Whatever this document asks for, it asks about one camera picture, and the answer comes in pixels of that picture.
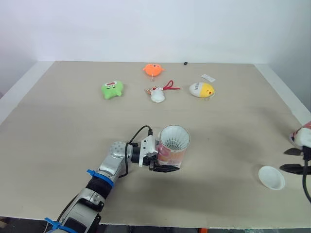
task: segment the black object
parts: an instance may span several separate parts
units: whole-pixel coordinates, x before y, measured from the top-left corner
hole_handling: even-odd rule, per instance
[[[284,164],[280,166],[280,169],[282,171],[286,171],[286,172],[293,173],[296,175],[302,175],[304,167],[301,166],[300,164]],[[308,167],[308,170],[309,171],[307,173],[311,175],[311,166]]]
[[[148,136],[149,136],[149,135],[152,135],[152,129],[150,128],[150,126],[149,126],[149,125],[144,125],[143,127],[141,127],[141,128],[136,132],[136,134],[134,134],[134,136],[132,137],[132,139],[131,139],[129,142],[127,142],[127,143],[125,144],[124,161],[125,161],[125,170],[126,170],[126,172],[125,172],[125,174],[120,175],[119,178],[124,177],[124,176],[126,176],[126,175],[128,174],[127,145],[128,145],[128,144],[131,144],[132,141],[135,139],[135,137],[136,137],[136,136],[140,133],[140,131],[142,131],[144,128],[148,128],[148,129],[149,129],[149,130],[148,130]]]
[[[107,181],[104,181],[103,179],[96,176],[92,177],[92,179],[88,182],[86,188],[97,192],[105,199],[107,198],[112,189],[111,185]]]
[[[303,160],[305,161],[304,166],[301,166],[300,164],[284,164],[280,166],[280,169],[293,174],[302,174],[303,191],[305,192],[307,199],[311,203],[311,196],[307,190],[306,185],[307,174],[311,174],[311,166],[308,166],[308,161],[311,160],[311,148],[305,146],[302,147],[302,150],[297,148],[290,148],[285,151],[284,154],[296,156],[303,154]]]
[[[94,221],[92,222],[92,225],[90,226],[89,230],[87,231],[87,233],[96,233],[98,226],[99,226],[99,222],[101,221],[102,217],[97,214],[96,218],[94,219]]]
[[[85,225],[71,217],[67,219],[64,226],[75,230],[77,233],[84,233],[86,231]]]
[[[284,152],[284,154],[288,154],[288,155],[301,155],[301,150],[300,149],[297,149],[297,148],[290,148],[288,150],[286,150]]]
[[[133,147],[133,154],[131,158],[131,162],[138,164],[139,163],[139,154],[140,154],[140,147]],[[142,164],[144,166],[149,166],[150,164],[150,157],[144,157],[142,160]]]
[[[150,161],[150,166],[149,166],[150,171],[158,171],[158,172],[171,172],[171,171],[177,171],[179,170],[178,167],[171,166],[171,165],[159,165],[156,161],[156,159],[152,159]]]

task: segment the blue ring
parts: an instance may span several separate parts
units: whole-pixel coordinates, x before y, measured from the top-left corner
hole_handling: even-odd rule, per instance
[[[111,187],[113,187],[113,182],[111,179],[109,179],[108,177],[100,174],[100,173],[97,173],[95,172],[94,170],[90,170],[88,169],[87,172],[91,175],[91,176],[95,176],[95,177],[98,177],[98,178],[101,178],[102,180],[106,181],[108,184],[110,184]]]

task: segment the yellow plush toy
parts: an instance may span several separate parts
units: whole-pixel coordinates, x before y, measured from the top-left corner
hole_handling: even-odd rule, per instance
[[[212,85],[208,83],[194,83],[189,87],[189,91],[196,97],[207,98],[215,94]]]

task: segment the white wall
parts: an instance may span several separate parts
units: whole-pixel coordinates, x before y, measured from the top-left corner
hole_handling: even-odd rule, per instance
[[[310,0],[4,1],[38,60],[269,63],[308,105]]]
[[[21,25],[0,2],[0,98],[35,63]]]
[[[293,11],[299,14],[287,25],[291,33],[269,65],[311,110],[311,1],[297,5]]]

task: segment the orange plush toy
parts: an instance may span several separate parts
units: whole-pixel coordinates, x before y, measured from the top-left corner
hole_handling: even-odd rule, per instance
[[[154,76],[159,75],[165,69],[163,69],[159,64],[147,64],[142,70],[144,70],[149,76],[152,76],[151,81],[153,82]]]

